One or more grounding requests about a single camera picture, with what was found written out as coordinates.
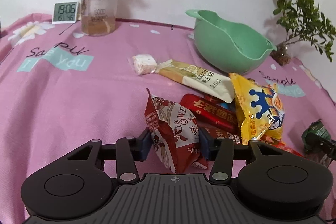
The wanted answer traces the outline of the pink floral tablecloth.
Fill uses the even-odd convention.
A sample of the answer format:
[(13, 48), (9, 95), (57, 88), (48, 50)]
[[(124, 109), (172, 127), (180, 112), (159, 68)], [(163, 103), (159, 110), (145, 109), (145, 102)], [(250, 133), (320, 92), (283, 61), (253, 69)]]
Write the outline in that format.
[[(262, 140), (235, 144), (229, 183), (209, 182), (208, 160), (207, 170), (172, 173), (153, 145), (135, 162), (140, 181), (118, 182), (116, 142), (148, 128), (148, 93), (178, 104), (194, 94), (236, 114), (235, 99), (226, 103), (155, 72), (137, 75), (129, 59), (139, 54), (224, 75), (200, 57), (194, 31), (182, 27), (123, 22), (109, 35), (86, 36), (78, 22), (53, 24), (33, 14), (6, 30), (2, 223), (321, 223), (323, 202), (335, 195), (335, 170)], [(267, 58), (242, 76), (277, 84), (282, 139), (296, 151), (312, 121), (335, 133), (333, 103), (298, 63), (279, 68)]]

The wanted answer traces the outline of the long bright red snack bar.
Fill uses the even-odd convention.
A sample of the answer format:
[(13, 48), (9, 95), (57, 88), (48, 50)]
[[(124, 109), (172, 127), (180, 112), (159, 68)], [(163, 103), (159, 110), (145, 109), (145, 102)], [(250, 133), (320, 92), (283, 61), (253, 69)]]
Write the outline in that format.
[(198, 121), (229, 133), (237, 134), (240, 132), (236, 114), (231, 110), (227, 110), (194, 94), (184, 95), (180, 104), (189, 109)]

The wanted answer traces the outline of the yellow blue snack bag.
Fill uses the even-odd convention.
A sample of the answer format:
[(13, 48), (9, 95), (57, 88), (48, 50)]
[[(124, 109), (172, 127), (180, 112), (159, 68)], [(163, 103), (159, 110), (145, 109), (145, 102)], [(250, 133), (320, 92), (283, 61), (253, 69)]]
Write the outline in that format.
[(277, 84), (262, 86), (237, 73), (230, 73), (230, 79), (242, 144), (261, 140), (264, 136), (280, 141), (285, 111)]

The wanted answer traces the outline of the cream beige snack packet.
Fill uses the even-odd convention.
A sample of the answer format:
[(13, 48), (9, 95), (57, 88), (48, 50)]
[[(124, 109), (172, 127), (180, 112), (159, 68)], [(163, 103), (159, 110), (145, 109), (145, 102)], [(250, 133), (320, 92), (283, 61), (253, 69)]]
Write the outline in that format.
[(231, 103), (235, 97), (234, 87), (229, 77), (196, 65), (170, 59), (158, 64), (155, 73), (226, 103)]

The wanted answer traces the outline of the small pink nougat candy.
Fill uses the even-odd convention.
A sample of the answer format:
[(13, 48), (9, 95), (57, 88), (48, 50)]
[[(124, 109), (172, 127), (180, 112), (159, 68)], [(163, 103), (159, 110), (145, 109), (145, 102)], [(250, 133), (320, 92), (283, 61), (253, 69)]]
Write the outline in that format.
[(158, 63), (150, 54), (139, 54), (129, 59), (129, 64), (137, 75), (148, 75), (154, 73)]

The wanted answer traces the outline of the green clear snack packet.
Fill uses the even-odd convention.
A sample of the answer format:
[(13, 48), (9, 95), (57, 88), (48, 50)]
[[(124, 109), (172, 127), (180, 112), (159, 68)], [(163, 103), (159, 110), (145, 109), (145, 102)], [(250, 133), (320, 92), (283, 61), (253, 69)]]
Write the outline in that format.
[(321, 144), (331, 141), (331, 135), (327, 128), (319, 119), (303, 132), (301, 139), (303, 141), (305, 153), (317, 153), (321, 149)]

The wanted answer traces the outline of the green plastic bowl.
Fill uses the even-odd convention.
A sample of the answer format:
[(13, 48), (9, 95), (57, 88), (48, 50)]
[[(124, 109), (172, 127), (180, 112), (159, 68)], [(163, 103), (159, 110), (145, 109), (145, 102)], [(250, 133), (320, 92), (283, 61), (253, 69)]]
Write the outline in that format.
[(246, 74), (277, 47), (243, 23), (230, 22), (209, 10), (187, 10), (195, 19), (194, 44), (202, 57), (225, 73)]

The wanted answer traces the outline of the white digital clock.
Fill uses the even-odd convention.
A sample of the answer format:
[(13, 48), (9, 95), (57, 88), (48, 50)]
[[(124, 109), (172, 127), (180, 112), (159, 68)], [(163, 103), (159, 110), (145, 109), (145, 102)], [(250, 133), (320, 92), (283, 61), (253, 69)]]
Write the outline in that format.
[(62, 2), (54, 5), (52, 16), (53, 24), (72, 24), (76, 23), (78, 15), (78, 2)]

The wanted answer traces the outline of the plant in glass vase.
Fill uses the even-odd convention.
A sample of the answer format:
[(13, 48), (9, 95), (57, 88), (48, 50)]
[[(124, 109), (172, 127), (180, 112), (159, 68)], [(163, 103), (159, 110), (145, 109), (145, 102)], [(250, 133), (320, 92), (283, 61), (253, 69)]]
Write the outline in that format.
[(320, 55), (333, 61), (335, 26), (315, 0), (277, 0), (273, 14), (278, 17), (276, 24), (286, 32), (285, 40), (271, 53), (279, 65), (290, 63), (289, 48), (300, 42), (308, 42)]

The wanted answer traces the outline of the long dark red tea packet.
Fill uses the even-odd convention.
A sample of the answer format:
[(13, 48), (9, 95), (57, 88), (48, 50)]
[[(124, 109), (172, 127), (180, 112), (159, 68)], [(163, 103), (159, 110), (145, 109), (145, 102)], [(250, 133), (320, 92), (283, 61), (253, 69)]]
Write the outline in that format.
[(238, 132), (235, 133), (227, 132), (223, 129), (214, 127), (206, 123), (200, 123), (199, 125), (201, 126), (201, 128), (204, 128), (208, 132), (208, 134), (214, 139), (218, 140), (231, 139), (232, 141), (235, 142), (235, 144), (242, 144), (242, 137)]

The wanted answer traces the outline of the red white floral snack bag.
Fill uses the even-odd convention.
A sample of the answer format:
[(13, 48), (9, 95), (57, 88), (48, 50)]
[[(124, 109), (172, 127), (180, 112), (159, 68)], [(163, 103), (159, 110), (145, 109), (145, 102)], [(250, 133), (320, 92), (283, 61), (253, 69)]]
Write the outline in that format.
[(163, 165), (172, 173), (184, 173), (191, 166), (207, 170), (194, 114), (177, 102), (151, 93), (148, 96), (145, 121)]

